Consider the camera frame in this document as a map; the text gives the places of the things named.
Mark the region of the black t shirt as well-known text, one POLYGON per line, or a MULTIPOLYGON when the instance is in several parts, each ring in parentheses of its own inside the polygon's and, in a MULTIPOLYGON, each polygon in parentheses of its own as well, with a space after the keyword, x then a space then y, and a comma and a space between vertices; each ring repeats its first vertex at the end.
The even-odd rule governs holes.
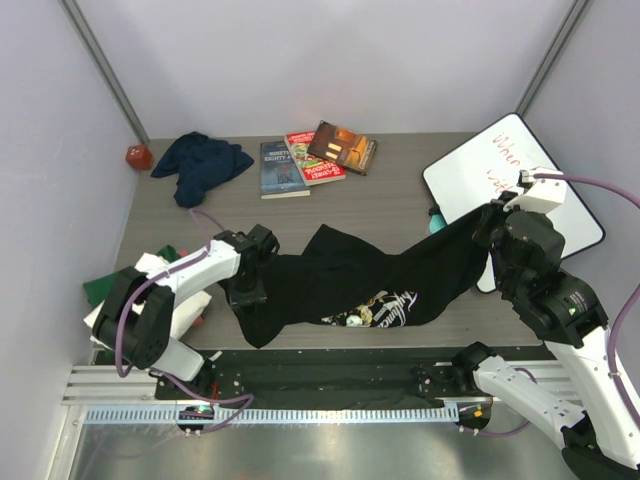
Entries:
POLYGON ((259 271, 264 303, 234 314, 246 341, 261 348, 287 325, 356 329, 424 325, 476 284, 488 251, 473 236, 474 210, 400 254, 326 224, 299 255, 279 255, 259 271))

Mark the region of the red cover book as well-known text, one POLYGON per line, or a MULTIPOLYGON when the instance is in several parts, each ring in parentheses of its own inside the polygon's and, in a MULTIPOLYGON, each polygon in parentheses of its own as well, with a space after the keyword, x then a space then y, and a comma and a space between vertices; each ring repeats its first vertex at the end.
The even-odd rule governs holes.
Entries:
POLYGON ((314 131, 292 132, 284 135, 285 144, 295 161, 307 187, 344 180, 346 171, 335 163, 308 152, 314 131))

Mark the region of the white dry-erase board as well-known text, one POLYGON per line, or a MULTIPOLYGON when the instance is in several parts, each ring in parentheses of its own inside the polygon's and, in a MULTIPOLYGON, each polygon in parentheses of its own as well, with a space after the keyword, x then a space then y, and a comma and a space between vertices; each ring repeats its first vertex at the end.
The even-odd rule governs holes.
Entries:
MULTIPOLYGON (((522 117, 509 113, 423 171, 423 179, 450 224, 504 191, 521 193, 520 171, 557 165, 522 117)), ((605 230, 571 187, 564 203, 549 214, 566 240, 567 258, 601 243, 605 230)))

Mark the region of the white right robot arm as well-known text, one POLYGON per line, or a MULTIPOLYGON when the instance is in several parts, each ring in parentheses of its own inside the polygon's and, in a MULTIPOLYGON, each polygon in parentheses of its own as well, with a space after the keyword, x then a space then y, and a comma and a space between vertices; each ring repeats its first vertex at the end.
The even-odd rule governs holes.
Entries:
POLYGON ((556 444, 580 479, 638 478, 639 424, 630 409, 639 400, 615 386, 621 377, 605 344, 613 332, 595 291, 562 269, 563 236, 542 213, 507 211, 498 201, 480 213, 473 240, 491 255, 502 299, 562 365, 581 403, 551 394, 480 342, 454 356, 453 386, 503 401, 556 444))

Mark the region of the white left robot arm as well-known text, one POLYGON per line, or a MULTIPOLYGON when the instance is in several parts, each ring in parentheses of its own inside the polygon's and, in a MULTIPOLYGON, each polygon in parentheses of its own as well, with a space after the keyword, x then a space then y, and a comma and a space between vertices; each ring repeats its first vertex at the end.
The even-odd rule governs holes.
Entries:
POLYGON ((124 268, 91 322, 92 337, 115 353, 119 369, 127 362, 158 370, 178 379, 190 398, 203 398, 213 375, 202 354, 170 335, 175 308, 218 282, 226 284, 233 311, 265 304, 259 270, 278 250, 272 231, 256 225, 247 234, 223 231, 196 252, 150 272, 124 268))

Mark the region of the dark cover paperback book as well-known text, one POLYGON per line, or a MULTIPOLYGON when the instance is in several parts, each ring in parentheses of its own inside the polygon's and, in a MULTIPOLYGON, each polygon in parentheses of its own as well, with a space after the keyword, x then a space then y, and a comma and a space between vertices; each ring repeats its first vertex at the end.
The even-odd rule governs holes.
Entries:
POLYGON ((307 152, 350 172, 366 176, 378 144, 375 139, 321 121, 307 152))

